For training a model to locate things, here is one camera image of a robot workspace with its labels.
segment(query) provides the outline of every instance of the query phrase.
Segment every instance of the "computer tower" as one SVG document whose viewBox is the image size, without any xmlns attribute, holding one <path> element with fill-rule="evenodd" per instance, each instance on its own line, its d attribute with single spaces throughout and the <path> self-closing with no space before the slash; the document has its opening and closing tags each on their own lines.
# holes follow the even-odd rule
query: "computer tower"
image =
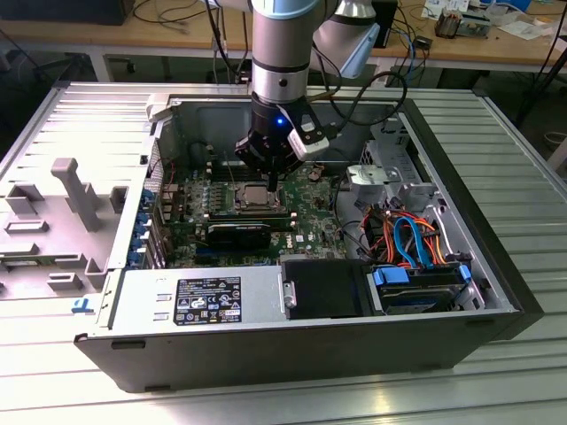
<svg viewBox="0 0 567 425">
<path fill-rule="evenodd" d="M 376 23 L 380 26 L 380 33 L 374 43 L 374 47 L 383 49 L 390 38 L 393 19 L 398 9 L 398 0 L 373 1 L 372 6 L 376 11 Z"/>
<path fill-rule="evenodd" d="M 136 0 L 3 0 L 0 19 L 122 25 Z"/>
</svg>

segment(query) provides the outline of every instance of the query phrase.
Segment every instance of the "blue cable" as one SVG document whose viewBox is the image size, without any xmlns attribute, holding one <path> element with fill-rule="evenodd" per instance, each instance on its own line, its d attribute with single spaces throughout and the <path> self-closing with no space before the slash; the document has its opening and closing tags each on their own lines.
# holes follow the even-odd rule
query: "blue cable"
<svg viewBox="0 0 567 425">
<path fill-rule="evenodd" d="M 398 34 L 403 35 L 404 37 L 406 37 L 406 40 L 408 41 L 409 51 L 411 53 L 411 60 L 409 61 L 409 69 L 408 69 L 408 73 L 406 74 L 405 80 L 406 80 L 406 82 L 411 81 L 409 76 L 411 75 L 412 71 L 414 70 L 414 61 L 416 60 L 416 47 L 411 42 L 411 37 L 408 35 L 408 33 L 405 33 L 405 32 L 403 32 L 399 29 L 393 29 L 392 31 L 394 33 L 398 33 Z"/>
<path fill-rule="evenodd" d="M 400 253 L 400 255 L 408 261 L 408 263 L 412 266 L 412 268 L 417 268 L 416 261 L 412 259 L 412 257 L 404 250 L 403 244 L 401 242 L 400 231 L 401 225 L 406 222 L 411 227 L 412 231 L 414 232 L 414 238 L 416 240 L 416 248 L 417 248 L 417 256 L 419 257 L 419 262 L 422 263 L 426 268 L 433 268 L 433 263 L 431 263 L 431 259 L 429 254 L 423 247 L 422 235 L 419 233 L 419 227 L 417 226 L 416 222 L 410 219 L 409 217 L 401 217 L 396 221 L 396 224 L 393 226 L 393 240 L 396 243 L 396 249 Z"/>
</svg>

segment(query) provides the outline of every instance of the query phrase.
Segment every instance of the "wooden workbench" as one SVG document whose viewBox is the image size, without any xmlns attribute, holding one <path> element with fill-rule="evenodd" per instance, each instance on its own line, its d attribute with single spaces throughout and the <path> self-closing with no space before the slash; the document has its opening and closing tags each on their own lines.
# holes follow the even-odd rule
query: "wooden workbench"
<svg viewBox="0 0 567 425">
<path fill-rule="evenodd" d="M 159 0 L 159 8 L 165 10 L 188 4 L 190 0 Z M 549 49 L 549 38 L 539 37 L 525 41 L 492 28 L 488 39 L 459 37 L 454 40 L 438 38 L 434 33 L 435 22 L 421 19 L 423 0 L 403 0 L 401 7 L 408 22 L 419 35 L 433 39 L 428 67 L 457 67 L 469 69 L 536 71 L 544 62 Z M 552 5 L 532 4 L 529 13 L 557 14 L 564 3 Z M 170 19 L 187 16 L 205 9 L 201 3 L 190 9 L 170 12 Z M 138 13 L 147 19 L 156 19 L 153 4 L 142 7 Z M 229 50 L 245 49 L 242 19 L 239 12 L 226 11 L 226 28 Z M 248 16 L 248 38 L 252 43 L 252 16 Z M 148 56 L 198 56 L 210 57 L 212 31 L 205 13 L 187 21 L 188 34 L 146 23 L 132 16 L 121 27 L 106 27 L 87 24 L 62 24 L 52 22 L 0 21 L 0 27 L 23 48 L 29 50 L 55 50 L 87 53 L 100 81 L 111 81 L 105 55 L 148 55 Z M 0 41 L 0 47 L 10 45 Z M 397 35 L 392 35 L 386 49 L 375 49 L 371 63 L 390 67 L 403 60 L 407 50 Z M 558 58 L 552 55 L 551 64 Z"/>
</svg>

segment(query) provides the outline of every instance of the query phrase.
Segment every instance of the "floor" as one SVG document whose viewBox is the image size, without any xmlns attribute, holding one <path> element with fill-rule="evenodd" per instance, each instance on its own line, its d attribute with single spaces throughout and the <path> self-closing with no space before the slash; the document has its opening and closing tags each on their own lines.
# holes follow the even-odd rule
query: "floor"
<svg viewBox="0 0 567 425">
<path fill-rule="evenodd" d="M 32 59 L 38 64 L 65 58 L 61 54 L 46 52 L 30 52 Z M 164 81 L 160 58 L 131 57 L 136 65 L 136 72 L 129 73 L 126 65 L 112 64 L 116 81 L 155 82 Z M 227 82 L 227 73 L 221 61 L 217 61 L 219 82 Z M 214 82 L 212 60 L 207 58 L 170 58 L 171 75 L 169 82 Z M 21 129 L 35 112 L 37 106 L 50 89 L 46 75 L 38 81 L 33 74 L 34 66 L 22 54 L 12 58 L 12 69 L 8 73 L 0 73 L 0 155 L 10 149 Z M 362 81 L 372 75 L 372 67 L 368 66 L 361 79 L 350 85 L 361 85 Z M 59 66 L 47 71 L 52 80 L 56 80 L 66 68 Z M 439 83 L 444 89 L 469 89 L 476 73 L 465 70 L 445 70 Z M 74 68 L 69 79 L 75 81 L 94 81 L 94 75 L 85 67 L 81 73 Z M 422 87 L 430 88 L 431 81 L 436 78 L 421 79 Z M 321 78 L 314 73 L 310 77 L 311 84 L 322 84 Z M 483 90 L 510 118 L 514 118 L 517 108 L 526 90 L 530 88 L 532 75 L 527 73 L 491 72 L 481 76 L 475 89 Z M 537 151 L 548 158 L 552 146 L 545 143 L 543 135 L 547 132 L 567 133 L 567 99 L 561 88 L 565 85 L 555 82 L 542 98 L 522 126 L 521 131 Z"/>
</svg>

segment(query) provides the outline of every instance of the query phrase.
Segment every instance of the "blue latch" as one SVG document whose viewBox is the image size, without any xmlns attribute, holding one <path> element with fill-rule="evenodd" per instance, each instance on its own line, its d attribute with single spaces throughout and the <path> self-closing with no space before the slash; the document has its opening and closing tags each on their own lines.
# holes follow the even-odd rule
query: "blue latch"
<svg viewBox="0 0 567 425">
<path fill-rule="evenodd" d="M 385 283 L 409 283 L 408 272 L 401 267 L 380 267 L 372 274 L 376 286 Z"/>
<path fill-rule="evenodd" d="M 141 224 L 134 225 L 134 233 L 137 235 L 143 235 L 148 229 L 142 226 Z"/>
<path fill-rule="evenodd" d="M 128 261 L 128 263 L 140 264 L 140 262 L 142 261 L 142 254 L 140 254 L 139 252 L 129 252 L 126 256 L 126 260 Z"/>
<path fill-rule="evenodd" d="M 148 202 L 152 202 L 154 199 L 154 195 L 153 192 L 151 190 L 148 189 L 143 189 L 142 190 L 142 199 L 141 202 L 143 204 L 147 204 Z"/>
<path fill-rule="evenodd" d="M 142 243 L 142 241 L 140 239 L 132 239 L 130 241 L 130 249 L 132 251 L 137 250 L 139 248 L 142 248 L 144 244 Z"/>
<path fill-rule="evenodd" d="M 75 300 L 73 308 L 71 308 L 71 313 L 94 313 L 92 308 L 89 308 L 88 298 L 79 298 Z"/>
<path fill-rule="evenodd" d="M 149 219 L 150 217 L 145 212 L 139 212 L 138 214 L 136 214 L 136 223 L 145 224 Z"/>
<path fill-rule="evenodd" d="M 472 280 L 472 275 L 470 274 L 470 270 L 464 264 L 459 266 L 459 271 L 461 272 L 461 276 L 466 283 L 469 283 Z"/>
<path fill-rule="evenodd" d="M 381 268 L 377 268 L 372 274 L 372 277 L 374 277 L 374 283 L 376 286 L 380 286 L 385 283 Z"/>
</svg>

